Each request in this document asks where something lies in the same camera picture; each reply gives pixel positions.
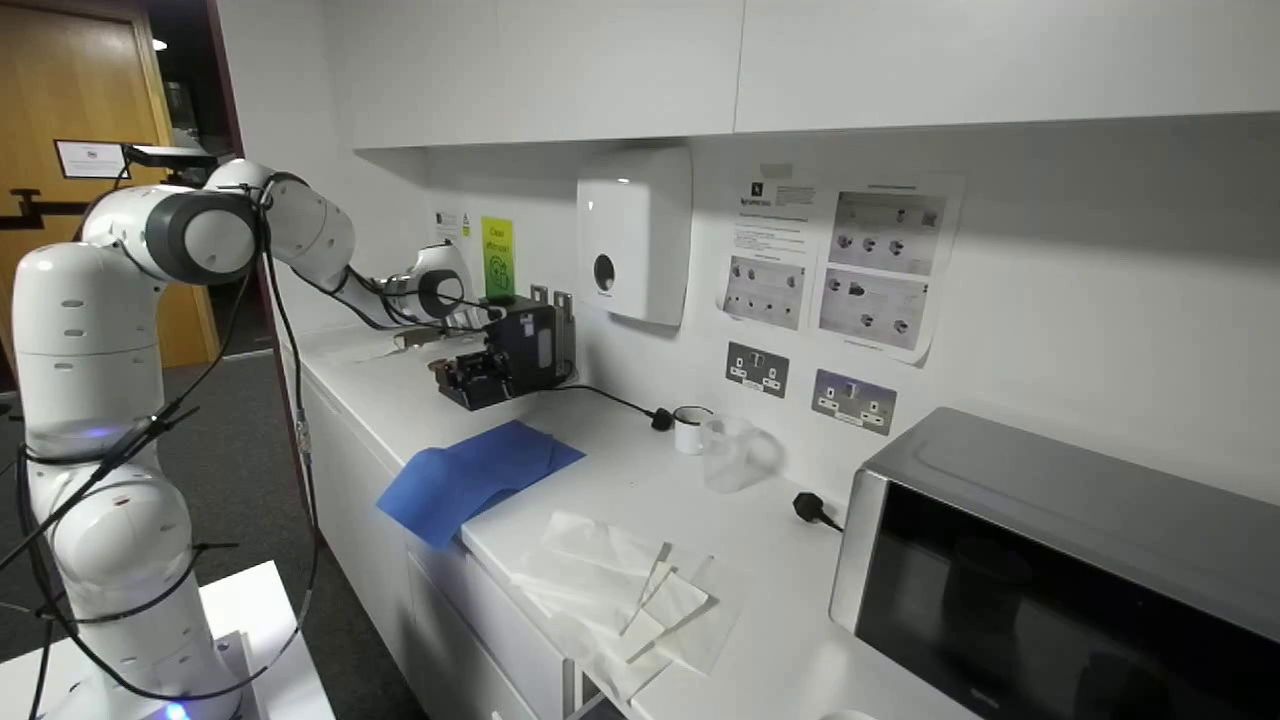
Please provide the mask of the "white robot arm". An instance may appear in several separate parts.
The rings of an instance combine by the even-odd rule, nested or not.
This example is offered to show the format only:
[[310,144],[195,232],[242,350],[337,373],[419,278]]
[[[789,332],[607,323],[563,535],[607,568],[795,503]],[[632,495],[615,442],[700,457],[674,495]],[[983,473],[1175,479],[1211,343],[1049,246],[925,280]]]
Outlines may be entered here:
[[442,262],[389,280],[353,270],[353,221],[308,182],[252,161],[203,184],[131,184],[85,230],[27,252],[10,285],[31,522],[62,583],[89,676],[62,720],[231,720],[235,673],[198,603],[192,518],[158,473],[177,417],[158,373],[158,294],[284,265],[380,332],[438,332],[473,300]]

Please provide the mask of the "white robot base table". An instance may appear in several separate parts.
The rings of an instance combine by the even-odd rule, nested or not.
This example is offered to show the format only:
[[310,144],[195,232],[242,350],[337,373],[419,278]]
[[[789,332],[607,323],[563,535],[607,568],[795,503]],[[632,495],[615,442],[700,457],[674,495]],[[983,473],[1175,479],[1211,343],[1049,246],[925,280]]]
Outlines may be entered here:
[[[203,583],[198,599],[213,636],[235,646],[242,673],[261,673],[247,689],[247,720],[337,720],[270,559]],[[67,640],[56,640],[52,658],[2,662],[0,720],[27,720],[31,689],[43,689],[39,711],[52,711],[73,681],[79,681],[79,652]]]

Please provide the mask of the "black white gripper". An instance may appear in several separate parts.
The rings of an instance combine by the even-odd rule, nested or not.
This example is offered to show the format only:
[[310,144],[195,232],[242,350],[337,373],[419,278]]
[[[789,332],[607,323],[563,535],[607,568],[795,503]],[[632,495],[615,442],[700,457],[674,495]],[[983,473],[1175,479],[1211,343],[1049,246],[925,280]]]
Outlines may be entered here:
[[505,317],[509,317],[505,300],[465,300],[442,322],[413,322],[407,328],[394,328],[390,350],[407,353],[407,350],[453,340],[453,338],[475,338],[475,332],[489,332]]

